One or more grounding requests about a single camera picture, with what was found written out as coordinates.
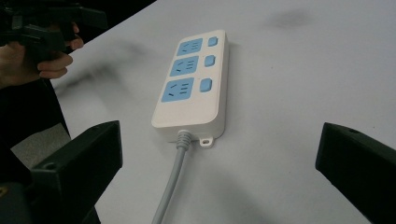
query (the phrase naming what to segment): blue outlet panel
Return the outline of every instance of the blue outlet panel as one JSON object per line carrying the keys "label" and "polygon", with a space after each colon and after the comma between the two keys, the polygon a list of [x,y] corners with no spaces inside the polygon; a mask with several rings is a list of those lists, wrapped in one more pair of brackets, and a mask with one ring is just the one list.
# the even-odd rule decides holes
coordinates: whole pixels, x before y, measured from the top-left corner
{"label": "blue outlet panel", "polygon": [[191,96],[193,82],[193,77],[169,81],[166,83],[161,102],[165,103],[189,99]]}
{"label": "blue outlet panel", "polygon": [[200,51],[201,46],[202,46],[202,41],[203,41],[203,39],[199,38],[199,39],[193,39],[193,40],[189,40],[189,41],[181,43],[178,46],[177,56],[195,53],[195,52]]}
{"label": "blue outlet panel", "polygon": [[197,70],[198,56],[175,60],[172,65],[171,77],[187,75]]}

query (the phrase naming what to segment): gray cable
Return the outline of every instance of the gray cable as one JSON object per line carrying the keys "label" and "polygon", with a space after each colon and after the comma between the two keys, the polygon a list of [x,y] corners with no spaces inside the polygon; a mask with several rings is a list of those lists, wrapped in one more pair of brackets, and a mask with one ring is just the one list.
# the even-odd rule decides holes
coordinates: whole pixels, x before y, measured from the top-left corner
{"label": "gray cable", "polygon": [[191,134],[182,131],[178,134],[177,138],[177,156],[175,160],[172,173],[169,177],[168,184],[166,185],[165,192],[161,198],[160,204],[158,205],[157,212],[155,213],[152,224],[161,224],[163,222],[163,216],[165,215],[168,204],[171,200],[173,191],[177,183],[178,175],[180,174],[181,165],[183,164],[184,155],[190,147]]}

